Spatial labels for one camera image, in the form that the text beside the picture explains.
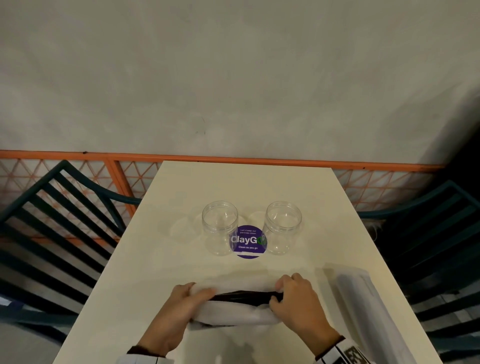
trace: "hand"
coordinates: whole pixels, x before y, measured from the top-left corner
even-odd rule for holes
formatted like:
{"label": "hand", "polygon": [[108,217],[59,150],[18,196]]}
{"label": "hand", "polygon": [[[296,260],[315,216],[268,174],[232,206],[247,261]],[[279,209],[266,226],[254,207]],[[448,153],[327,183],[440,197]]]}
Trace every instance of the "hand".
{"label": "hand", "polygon": [[195,283],[175,286],[170,297],[153,319],[138,345],[152,354],[165,357],[175,349],[183,338],[187,324],[198,307],[215,296],[212,288],[190,296]]}
{"label": "hand", "polygon": [[328,323],[310,282],[299,273],[294,273],[291,278],[284,275],[275,284],[277,291],[282,288],[282,302],[278,302],[275,296],[270,299],[274,314],[300,336],[315,356],[335,345],[340,334]]}

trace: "person's left hand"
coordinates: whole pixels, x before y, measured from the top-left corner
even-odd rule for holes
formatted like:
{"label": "person's left hand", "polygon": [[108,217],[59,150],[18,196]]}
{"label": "person's left hand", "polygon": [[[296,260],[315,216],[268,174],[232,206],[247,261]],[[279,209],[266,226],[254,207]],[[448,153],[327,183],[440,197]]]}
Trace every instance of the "person's left hand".
{"label": "person's left hand", "polygon": [[197,308],[215,296],[213,288],[201,290],[190,296],[195,283],[175,286],[170,297],[153,319],[138,345],[152,354],[165,357],[183,338],[187,324]]}

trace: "clear plastic jar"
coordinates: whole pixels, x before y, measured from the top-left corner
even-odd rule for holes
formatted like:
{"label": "clear plastic jar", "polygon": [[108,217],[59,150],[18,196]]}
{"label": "clear plastic jar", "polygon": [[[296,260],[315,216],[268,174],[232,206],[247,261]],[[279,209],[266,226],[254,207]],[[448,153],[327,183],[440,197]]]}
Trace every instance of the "clear plastic jar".
{"label": "clear plastic jar", "polygon": [[215,201],[205,206],[202,224],[206,234],[205,245],[215,255],[230,254],[235,246],[239,214],[237,208],[227,201]]}
{"label": "clear plastic jar", "polygon": [[287,201],[276,201],[267,207],[262,235],[267,241],[267,251],[286,254],[296,242],[300,231],[301,212]]}

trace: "white sleeve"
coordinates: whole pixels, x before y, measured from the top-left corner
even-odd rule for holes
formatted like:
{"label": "white sleeve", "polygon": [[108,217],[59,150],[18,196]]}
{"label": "white sleeve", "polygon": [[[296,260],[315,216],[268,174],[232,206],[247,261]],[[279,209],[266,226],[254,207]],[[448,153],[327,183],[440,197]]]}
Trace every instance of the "white sleeve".
{"label": "white sleeve", "polygon": [[116,364],[173,364],[173,360],[156,356],[126,354],[118,358]]}
{"label": "white sleeve", "polygon": [[317,364],[375,364],[369,361],[358,346],[349,339],[343,339],[324,353]]}

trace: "gray wall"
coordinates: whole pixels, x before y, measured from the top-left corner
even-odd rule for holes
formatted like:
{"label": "gray wall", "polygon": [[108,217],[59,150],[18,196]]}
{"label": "gray wall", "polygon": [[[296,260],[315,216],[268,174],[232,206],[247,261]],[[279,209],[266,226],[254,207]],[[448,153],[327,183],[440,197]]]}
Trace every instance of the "gray wall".
{"label": "gray wall", "polygon": [[0,148],[445,161],[478,0],[0,0]]}

